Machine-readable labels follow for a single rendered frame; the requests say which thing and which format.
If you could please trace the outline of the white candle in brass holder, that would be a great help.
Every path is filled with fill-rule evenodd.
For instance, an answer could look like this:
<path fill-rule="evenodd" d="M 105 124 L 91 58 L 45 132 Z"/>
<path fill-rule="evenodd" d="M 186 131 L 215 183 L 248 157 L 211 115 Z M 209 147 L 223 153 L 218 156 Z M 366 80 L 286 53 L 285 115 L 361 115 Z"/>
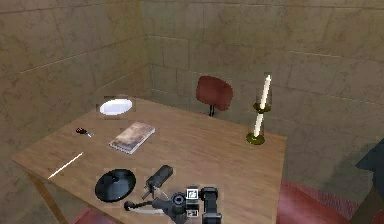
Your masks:
<path fill-rule="evenodd" d="M 265 72 L 265 81 L 260 102 L 254 104 L 254 109 L 257 112 L 254 130 L 246 135 L 247 142 L 253 145 L 262 145 L 265 142 L 264 134 L 261 132 L 261 130 L 264 114 L 271 110 L 271 105 L 267 103 L 271 82 L 271 73 Z"/>

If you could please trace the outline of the black round plate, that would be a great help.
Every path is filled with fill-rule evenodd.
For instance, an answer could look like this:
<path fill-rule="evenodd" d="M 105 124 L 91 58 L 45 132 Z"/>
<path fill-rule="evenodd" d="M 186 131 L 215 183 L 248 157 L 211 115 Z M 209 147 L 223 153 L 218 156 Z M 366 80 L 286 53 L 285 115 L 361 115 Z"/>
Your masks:
<path fill-rule="evenodd" d="M 107 203 L 127 197 L 135 188 L 136 177 L 131 170 L 114 169 L 103 174 L 95 185 L 95 196 Z"/>

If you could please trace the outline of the dark grey angular furniture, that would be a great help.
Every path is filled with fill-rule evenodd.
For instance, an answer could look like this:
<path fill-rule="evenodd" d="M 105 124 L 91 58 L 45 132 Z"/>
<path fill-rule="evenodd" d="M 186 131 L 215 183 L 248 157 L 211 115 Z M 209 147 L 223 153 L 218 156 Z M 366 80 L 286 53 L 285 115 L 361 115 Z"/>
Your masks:
<path fill-rule="evenodd" d="M 384 224 L 384 138 L 356 164 L 372 173 L 372 187 L 350 219 L 350 224 Z"/>

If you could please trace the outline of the red chair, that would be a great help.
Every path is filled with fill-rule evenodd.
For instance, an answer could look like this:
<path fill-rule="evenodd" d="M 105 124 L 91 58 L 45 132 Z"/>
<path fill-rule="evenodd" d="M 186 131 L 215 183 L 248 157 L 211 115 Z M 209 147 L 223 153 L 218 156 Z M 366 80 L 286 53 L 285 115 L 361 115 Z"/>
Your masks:
<path fill-rule="evenodd" d="M 233 99 L 233 88 L 226 81 L 208 75 L 198 79 L 196 99 L 209 106 L 209 115 L 213 116 L 215 110 L 227 110 Z"/>

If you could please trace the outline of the red rug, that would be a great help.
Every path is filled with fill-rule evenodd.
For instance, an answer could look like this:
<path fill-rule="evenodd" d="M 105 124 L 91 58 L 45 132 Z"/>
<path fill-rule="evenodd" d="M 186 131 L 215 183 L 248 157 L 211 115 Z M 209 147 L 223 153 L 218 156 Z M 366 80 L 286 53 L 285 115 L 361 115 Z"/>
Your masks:
<path fill-rule="evenodd" d="M 283 179 L 276 224 L 384 224 L 384 182 L 374 183 L 357 205 Z"/>

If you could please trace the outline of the brown hardcover book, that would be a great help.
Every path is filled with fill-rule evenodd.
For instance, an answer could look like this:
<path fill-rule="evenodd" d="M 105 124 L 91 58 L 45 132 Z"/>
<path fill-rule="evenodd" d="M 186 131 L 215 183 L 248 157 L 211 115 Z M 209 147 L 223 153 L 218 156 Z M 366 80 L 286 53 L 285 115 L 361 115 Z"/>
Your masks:
<path fill-rule="evenodd" d="M 109 146 L 126 154 L 133 154 L 155 131 L 152 125 L 134 122 L 116 136 Z"/>

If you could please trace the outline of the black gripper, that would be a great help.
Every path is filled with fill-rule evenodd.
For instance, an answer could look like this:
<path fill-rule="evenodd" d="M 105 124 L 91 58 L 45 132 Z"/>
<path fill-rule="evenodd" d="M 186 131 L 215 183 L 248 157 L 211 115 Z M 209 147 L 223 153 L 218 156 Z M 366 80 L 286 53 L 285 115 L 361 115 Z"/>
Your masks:
<path fill-rule="evenodd" d="M 156 187 L 145 186 L 146 193 L 142 196 L 145 200 L 149 195 L 154 197 Z M 186 215 L 186 198 L 183 192 L 174 193 L 169 200 L 163 200 L 156 197 L 152 202 L 145 201 L 142 203 L 134 203 L 126 201 L 124 203 L 124 209 L 126 211 L 136 212 L 139 214 L 162 214 L 167 215 L 175 224 L 185 224 L 187 221 Z"/>

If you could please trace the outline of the brown wooden table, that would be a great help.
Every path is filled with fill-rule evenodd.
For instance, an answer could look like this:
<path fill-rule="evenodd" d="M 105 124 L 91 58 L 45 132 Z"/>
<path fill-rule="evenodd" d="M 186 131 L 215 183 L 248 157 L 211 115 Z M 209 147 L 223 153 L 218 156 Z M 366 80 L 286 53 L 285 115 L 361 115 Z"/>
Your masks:
<path fill-rule="evenodd" d="M 152 125 L 156 131 L 133 154 L 110 147 L 134 122 Z M 92 137 L 76 133 L 77 128 Z M 242 125 L 137 99 L 129 112 L 118 117 L 91 110 L 13 159 L 29 175 L 49 181 L 118 224 L 171 222 L 164 215 L 127 212 L 120 202 L 98 200 L 97 180 L 112 169 L 132 170 L 137 183 L 128 198 L 139 202 L 146 180 L 164 164 L 174 170 L 162 187 L 168 194 L 190 185 L 218 188 L 223 224 L 275 224 L 286 140 L 267 134 L 265 143 L 255 146 L 246 141 L 247 132 Z M 80 158 L 48 179 L 81 152 Z"/>

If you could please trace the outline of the thin white pencil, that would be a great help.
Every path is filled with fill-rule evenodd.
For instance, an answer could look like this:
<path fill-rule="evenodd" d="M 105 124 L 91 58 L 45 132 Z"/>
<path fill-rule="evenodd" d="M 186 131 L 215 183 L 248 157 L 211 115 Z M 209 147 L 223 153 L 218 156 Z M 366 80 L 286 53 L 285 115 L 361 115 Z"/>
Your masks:
<path fill-rule="evenodd" d="M 68 167 L 70 164 L 72 164 L 74 161 L 76 161 L 78 158 L 80 158 L 83 154 L 84 154 L 84 152 L 79 153 L 78 155 L 76 155 L 75 157 L 73 157 L 71 160 L 69 160 L 68 162 L 66 162 L 64 165 L 62 165 L 61 167 L 59 167 L 58 169 L 56 169 L 56 170 L 55 170 L 55 171 L 48 177 L 48 179 L 51 179 L 52 177 L 55 177 L 58 173 L 60 173 L 62 170 L 64 170 L 66 167 Z"/>

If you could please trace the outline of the white round plate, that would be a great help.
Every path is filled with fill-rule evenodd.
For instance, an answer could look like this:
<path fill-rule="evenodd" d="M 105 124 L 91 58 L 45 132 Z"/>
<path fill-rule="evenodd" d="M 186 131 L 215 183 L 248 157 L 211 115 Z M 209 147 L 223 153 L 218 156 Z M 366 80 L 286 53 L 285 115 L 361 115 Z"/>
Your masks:
<path fill-rule="evenodd" d="M 99 111 L 108 116 L 123 114 L 132 108 L 132 102 L 128 99 L 113 99 L 103 103 Z"/>

